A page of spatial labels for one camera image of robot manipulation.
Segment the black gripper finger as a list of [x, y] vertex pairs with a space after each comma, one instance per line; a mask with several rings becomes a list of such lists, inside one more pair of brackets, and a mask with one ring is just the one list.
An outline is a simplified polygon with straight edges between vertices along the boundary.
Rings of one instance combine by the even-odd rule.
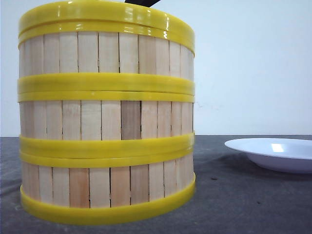
[[125, 3], [141, 5], [145, 7], [151, 7], [160, 0], [125, 0]]

